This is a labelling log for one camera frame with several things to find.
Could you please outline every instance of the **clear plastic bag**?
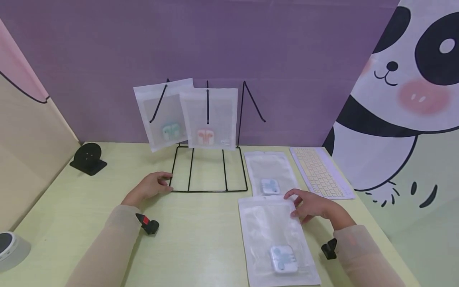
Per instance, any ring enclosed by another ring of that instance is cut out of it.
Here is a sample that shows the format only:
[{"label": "clear plastic bag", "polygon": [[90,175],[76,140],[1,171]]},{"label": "clear plastic bag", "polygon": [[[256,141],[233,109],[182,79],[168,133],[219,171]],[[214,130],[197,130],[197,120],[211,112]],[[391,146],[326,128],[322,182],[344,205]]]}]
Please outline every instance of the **clear plastic bag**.
[{"label": "clear plastic bag", "polygon": [[290,162],[283,152],[245,152],[253,196],[284,195],[299,188]]},{"label": "clear plastic bag", "polygon": [[319,285],[292,201],[281,196],[239,199],[242,238],[251,287]]},{"label": "clear plastic bag", "polygon": [[[152,152],[187,140],[179,92],[191,88],[193,88],[193,79],[134,87],[135,98]],[[161,105],[150,123],[163,90]]]},{"label": "clear plastic bag", "polygon": [[236,149],[237,89],[195,88],[180,92],[180,102],[189,148]]}]

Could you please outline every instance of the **zip lock bag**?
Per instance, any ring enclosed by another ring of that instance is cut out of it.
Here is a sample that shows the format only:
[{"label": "zip lock bag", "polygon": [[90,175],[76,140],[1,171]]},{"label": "zip lock bag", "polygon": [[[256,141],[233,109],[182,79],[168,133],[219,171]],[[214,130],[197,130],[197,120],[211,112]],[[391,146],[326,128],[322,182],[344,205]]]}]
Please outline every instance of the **zip lock bag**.
[{"label": "zip lock bag", "polygon": [[290,217],[294,203],[282,196],[238,202],[250,286],[319,285],[300,221]]},{"label": "zip lock bag", "polygon": [[187,140],[179,92],[191,88],[193,79],[134,87],[152,152]]},{"label": "zip lock bag", "polygon": [[283,152],[245,152],[252,195],[284,195],[299,188],[297,177]]},{"label": "zip lock bag", "polygon": [[188,147],[235,150],[237,99],[237,89],[180,92]]}]

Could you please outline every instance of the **sleeve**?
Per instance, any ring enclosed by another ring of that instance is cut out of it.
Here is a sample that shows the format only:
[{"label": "sleeve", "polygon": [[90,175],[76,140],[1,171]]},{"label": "sleeve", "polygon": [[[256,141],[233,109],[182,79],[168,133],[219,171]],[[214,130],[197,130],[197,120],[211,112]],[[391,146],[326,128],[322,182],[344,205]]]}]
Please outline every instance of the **sleeve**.
[{"label": "sleeve", "polygon": [[336,256],[355,287],[405,286],[384,258],[368,230],[353,225],[333,233]]},{"label": "sleeve", "polygon": [[101,233],[73,270],[66,287],[121,286],[140,222],[138,208],[118,205],[114,208]]}]

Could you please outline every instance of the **wire rack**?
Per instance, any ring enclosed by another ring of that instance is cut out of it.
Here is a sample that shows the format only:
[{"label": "wire rack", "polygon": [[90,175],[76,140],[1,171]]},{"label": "wire rack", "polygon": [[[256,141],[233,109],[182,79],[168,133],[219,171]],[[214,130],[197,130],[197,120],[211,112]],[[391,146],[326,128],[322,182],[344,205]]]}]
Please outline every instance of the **wire rack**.
[{"label": "wire rack", "polygon": [[[168,87],[168,85],[165,84],[164,85],[164,89],[162,90],[161,97],[159,98],[158,105],[156,106],[155,113],[153,114],[153,117],[151,118],[150,123],[153,122],[153,120],[156,117],[156,114],[158,113],[159,106],[161,105],[161,101],[162,101],[162,98],[164,97],[164,93],[166,92],[167,87]],[[207,124],[209,124],[209,89],[208,89],[209,88],[209,81],[206,81],[206,87],[207,87]],[[213,191],[213,190],[211,190],[211,191],[190,190],[191,173],[193,171],[193,158],[194,158],[194,154],[195,154],[195,149],[193,148],[192,152],[191,152],[190,174],[188,175],[188,188],[187,188],[186,191],[185,190],[183,190],[183,191],[174,190],[173,192],[243,192],[243,191],[248,191],[249,188],[248,188],[248,185],[247,185],[246,169],[244,167],[244,161],[242,159],[242,151],[241,151],[241,148],[239,147],[239,139],[241,137],[242,108],[244,107],[244,93],[245,93],[245,90],[247,90],[247,92],[249,93],[249,96],[250,96],[255,108],[257,109],[257,113],[260,116],[260,119],[264,123],[266,122],[266,120],[261,115],[260,110],[258,109],[257,103],[253,99],[252,93],[250,92],[249,87],[247,86],[247,83],[244,81],[242,83],[241,111],[240,111],[240,114],[239,114],[239,131],[238,131],[238,136],[237,136],[236,150],[239,150],[239,156],[241,158],[241,169],[242,169],[242,174],[244,176],[244,182],[245,182],[245,186],[246,186],[245,189],[240,189],[240,190],[230,190],[230,189],[228,189],[228,181],[227,181],[227,176],[226,176],[226,164],[225,164],[225,151],[222,149],[222,164],[223,164],[223,173],[224,173],[224,178],[225,178],[225,187],[224,187],[224,189],[222,188],[221,190],[218,190],[218,191]],[[177,154],[178,154],[180,148],[188,148],[188,146],[183,145],[182,143],[179,143],[179,145],[175,149],[174,163],[172,165],[172,171],[171,171],[172,174],[174,173],[174,168],[175,168],[175,165],[177,163]]]}]

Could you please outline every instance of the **table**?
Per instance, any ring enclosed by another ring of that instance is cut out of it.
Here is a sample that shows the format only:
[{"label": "table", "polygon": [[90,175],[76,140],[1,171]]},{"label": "table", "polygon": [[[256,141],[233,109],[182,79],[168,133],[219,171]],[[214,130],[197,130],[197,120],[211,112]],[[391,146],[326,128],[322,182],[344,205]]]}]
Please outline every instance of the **table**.
[{"label": "table", "polygon": [[[102,229],[111,210],[146,174],[170,171],[175,147],[152,153],[148,144],[99,143],[108,162],[95,176],[66,166],[16,233],[32,244],[30,255],[0,275],[0,285],[61,287]],[[290,159],[301,188],[304,180],[288,147],[242,146],[242,151],[282,151]],[[173,186],[188,185],[191,149],[180,149]],[[190,189],[224,187],[221,150],[195,150]],[[244,189],[238,151],[225,151],[228,188]],[[246,287],[246,261],[237,200],[252,196],[234,193],[171,193],[146,203],[144,214],[157,220],[156,236],[143,231],[134,247],[124,279],[126,287]],[[339,201],[358,224],[365,225],[385,257],[407,286],[419,286],[359,197]],[[337,260],[326,260],[320,246],[332,238],[332,227],[315,218],[303,227],[322,286],[351,286]]]}]

